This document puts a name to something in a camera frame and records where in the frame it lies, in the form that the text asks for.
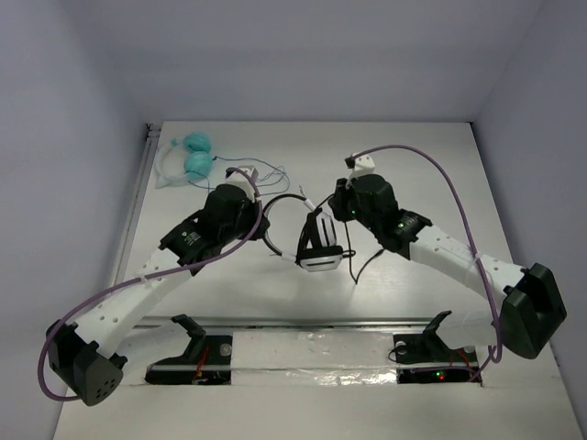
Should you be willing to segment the white black headphones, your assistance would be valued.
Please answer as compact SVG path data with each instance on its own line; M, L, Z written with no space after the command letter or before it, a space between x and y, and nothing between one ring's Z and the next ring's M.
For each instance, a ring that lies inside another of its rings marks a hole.
M269 219L273 206L285 199L301 202L308 214L294 252L279 249L272 242L269 230L262 237L264 245L281 260L293 263L310 273L335 270L344 259L351 260L356 252L353 249L344 249L338 243L334 219L325 211L325 205L332 197L333 194L330 194L321 203L315 204L304 194L303 189L300 189L299 194L284 193L273 197L263 208L266 219Z

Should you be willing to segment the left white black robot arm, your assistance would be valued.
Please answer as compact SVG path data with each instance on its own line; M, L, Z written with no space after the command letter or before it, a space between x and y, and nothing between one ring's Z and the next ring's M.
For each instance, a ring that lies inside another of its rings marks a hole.
M46 331L37 382L55 402L103 402L128 363L129 333L156 305L204 267L224 259L269 225L257 186L226 180L202 209L167 233L136 277L74 306Z

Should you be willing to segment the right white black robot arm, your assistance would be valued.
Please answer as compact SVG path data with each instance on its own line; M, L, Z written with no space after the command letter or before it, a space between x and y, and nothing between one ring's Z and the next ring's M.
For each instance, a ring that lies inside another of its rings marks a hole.
M436 270L492 303L487 312L435 316L400 349L407 364L440 361L466 346L502 346L536 358L567 317L551 269L529 268L475 253L422 215L399 207L378 174L336 182L329 206L338 221L355 220L387 251Z

